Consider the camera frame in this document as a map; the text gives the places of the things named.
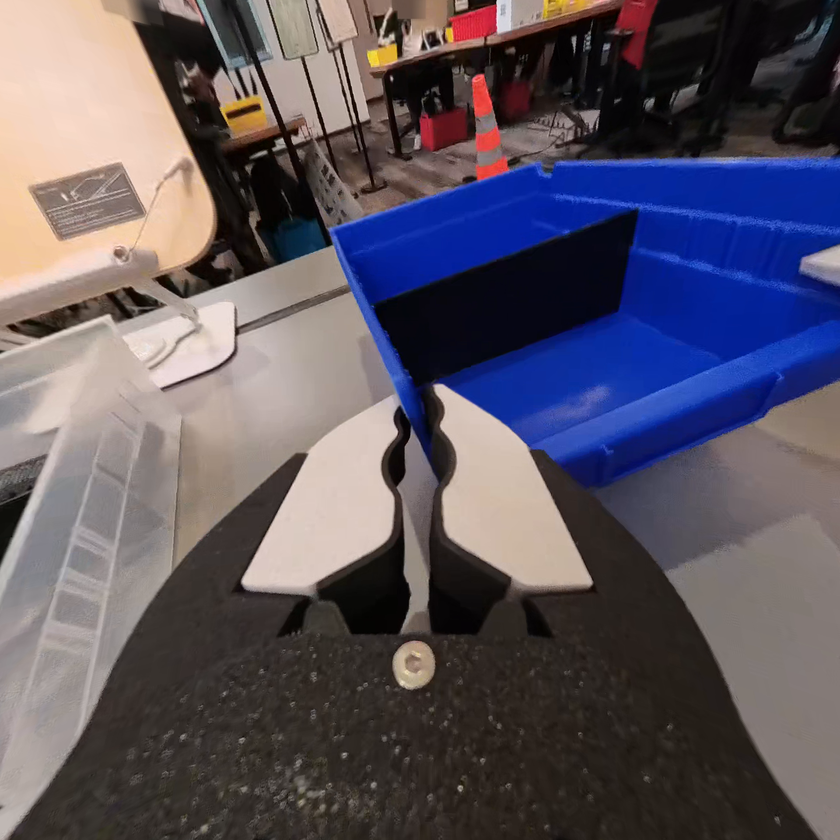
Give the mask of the background wooden table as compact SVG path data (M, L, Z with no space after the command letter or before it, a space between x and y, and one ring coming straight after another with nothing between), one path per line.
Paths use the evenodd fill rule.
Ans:
M385 111L388 122L388 129L391 137L391 148L388 154L399 161L410 161L412 156L405 152L402 146L402 136L397 128L396 114L394 111L393 79L398 71L406 70L408 67L431 60L454 59L473 50L488 51L494 47L508 47L524 39L547 38L554 33L565 29L575 31L584 25L600 25L603 19L620 12L623 1L600 1L591 2L576 9L565 9L547 19L538 21L525 27L512 29L506 33L495 33L481 38L446 43L433 49L426 49L418 52L415 56L401 56L393 61L380 63L371 69L371 75L375 79L382 80Z

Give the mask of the black office chair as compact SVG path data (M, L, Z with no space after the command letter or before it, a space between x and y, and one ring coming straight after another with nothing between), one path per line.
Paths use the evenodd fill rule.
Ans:
M718 151L733 106L782 103L753 85L760 64L803 46L838 2L623 2L609 44L598 122L585 140L615 157Z

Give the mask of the red plastic basket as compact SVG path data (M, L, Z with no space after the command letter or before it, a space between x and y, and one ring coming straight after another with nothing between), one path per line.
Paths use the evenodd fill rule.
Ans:
M448 21L452 43L485 39L497 32L497 5L471 7L452 16Z

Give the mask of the clear plastic bin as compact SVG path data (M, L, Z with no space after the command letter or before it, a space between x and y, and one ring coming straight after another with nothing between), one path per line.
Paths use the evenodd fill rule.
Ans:
M47 455L1 569L8 837L172 572L182 417L110 318L2 353L1 467Z

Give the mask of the orange traffic cone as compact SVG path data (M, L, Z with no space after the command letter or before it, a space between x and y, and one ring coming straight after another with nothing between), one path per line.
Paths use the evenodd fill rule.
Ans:
M501 148L501 135L486 76L476 74L471 84L476 127L476 179L483 181L508 172L508 158Z

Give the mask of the wooden stand with white base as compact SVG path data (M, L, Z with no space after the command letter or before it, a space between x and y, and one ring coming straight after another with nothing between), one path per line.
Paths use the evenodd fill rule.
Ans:
M164 304L124 335L160 388L225 364L231 301L198 308L159 282L217 226L133 17L103 2L2 2L1 311L8 325L123 288Z

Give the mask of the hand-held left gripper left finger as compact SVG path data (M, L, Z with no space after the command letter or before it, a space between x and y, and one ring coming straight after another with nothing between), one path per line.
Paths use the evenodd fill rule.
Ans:
M352 634L397 634L411 598L403 499L411 424L394 396L305 454L242 579L246 592L334 603Z

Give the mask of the blue plastic bin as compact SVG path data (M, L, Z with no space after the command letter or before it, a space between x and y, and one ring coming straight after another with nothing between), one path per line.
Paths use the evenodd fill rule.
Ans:
M637 208L617 313L416 385L373 306ZM604 487L838 382L837 158L565 161L336 227L338 260L429 451L424 391L449 386L586 487Z

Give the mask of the red plastic bin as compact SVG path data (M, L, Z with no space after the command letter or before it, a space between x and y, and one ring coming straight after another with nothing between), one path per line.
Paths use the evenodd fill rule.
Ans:
M420 119L422 149L436 152L468 139L468 112L463 107L435 115L423 113Z

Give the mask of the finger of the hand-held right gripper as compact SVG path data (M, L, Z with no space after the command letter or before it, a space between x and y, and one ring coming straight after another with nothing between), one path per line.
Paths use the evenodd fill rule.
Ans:
M818 251L801 258L799 271L806 277L824 284L839 287L840 245Z

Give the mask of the yellow plastic bin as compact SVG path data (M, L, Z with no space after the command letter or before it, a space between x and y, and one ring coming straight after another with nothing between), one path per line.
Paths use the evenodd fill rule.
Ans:
M231 136L263 130L268 127L268 118L262 97L253 94L220 106Z

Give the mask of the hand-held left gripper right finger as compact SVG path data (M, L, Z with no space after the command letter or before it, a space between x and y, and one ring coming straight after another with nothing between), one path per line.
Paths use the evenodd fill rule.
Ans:
M477 634L497 606L588 593L594 581L530 447L443 384L423 394L437 478L427 609L438 634Z

